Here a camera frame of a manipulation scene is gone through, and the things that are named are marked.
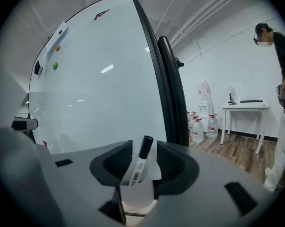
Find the baseboard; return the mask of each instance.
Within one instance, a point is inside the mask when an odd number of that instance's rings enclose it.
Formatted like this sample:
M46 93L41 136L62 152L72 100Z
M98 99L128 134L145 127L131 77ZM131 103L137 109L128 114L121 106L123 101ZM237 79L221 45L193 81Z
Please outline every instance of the baseboard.
M230 134L238 134L241 136L246 136L246 137L255 138L255 139L257 137L256 134L249 134L249 133L237 132L237 131L230 131ZM277 142L277 139L278 139L277 137L264 136L264 140Z

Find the white table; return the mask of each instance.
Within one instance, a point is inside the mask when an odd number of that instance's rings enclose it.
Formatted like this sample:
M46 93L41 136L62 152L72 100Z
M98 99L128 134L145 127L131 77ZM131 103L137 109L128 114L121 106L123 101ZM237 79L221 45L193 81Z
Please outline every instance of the white table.
M271 106L264 102L259 102L259 103L237 103L236 105L224 105L222 106L223 108L223 128L222 128L222 138L220 141L220 144L223 144L223 139L224 139L224 133L226 129L226 115L227 112L229 114L229 122L228 122L228 134L230 134L230 128L231 128L231 111L239 111L239 112L261 112L260 115L260 125L258 126L259 131L256 137L256 140L259 140L260 136L260 141L258 142L257 149L255 151L255 154L258 155L262 141L264 140L265 132L266 132L266 117L267 117L267 112Z

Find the table leg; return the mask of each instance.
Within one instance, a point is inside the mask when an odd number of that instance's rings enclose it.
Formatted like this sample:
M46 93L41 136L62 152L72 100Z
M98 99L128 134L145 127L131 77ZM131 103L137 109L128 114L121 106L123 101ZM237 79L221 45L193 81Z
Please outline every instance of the table leg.
M259 154L259 151L260 151L260 148L261 148L261 145L262 145L262 142L264 141L264 137L265 137L265 133L266 133L266 114L267 112L266 111L263 111L262 113L262 116L261 116L261 136L260 136L260 140L258 142L258 145L257 145L257 149L255 151L255 154L258 155Z
M228 134L230 134L230 130L231 130L231 111L229 111L229 123L228 123Z
M257 118L258 135L256 137L256 140L259 140L259 137L260 137L262 117L263 117L263 112L260 112L260 117Z
M220 144L223 145L224 132L226 131L226 110L223 111L223 128L222 128L222 138Z

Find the black t-shirt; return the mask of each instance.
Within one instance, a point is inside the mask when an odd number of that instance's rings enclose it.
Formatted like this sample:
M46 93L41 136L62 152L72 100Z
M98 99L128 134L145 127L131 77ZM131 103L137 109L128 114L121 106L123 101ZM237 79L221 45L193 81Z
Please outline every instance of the black t-shirt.
M285 79L285 37L280 33L273 33L273 42L278 56L283 81Z

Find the lamp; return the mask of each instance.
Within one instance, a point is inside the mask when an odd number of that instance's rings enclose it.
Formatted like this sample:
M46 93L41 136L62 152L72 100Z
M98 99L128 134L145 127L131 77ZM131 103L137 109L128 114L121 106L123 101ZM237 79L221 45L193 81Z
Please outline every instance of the lamp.
M233 95L235 94L234 88L233 88L231 85L229 85L229 86L227 87L227 91L228 91L228 94L230 95L229 105L235 105L235 104L237 104L237 103L234 102L234 99L233 99L233 97L232 97L232 94L233 94Z

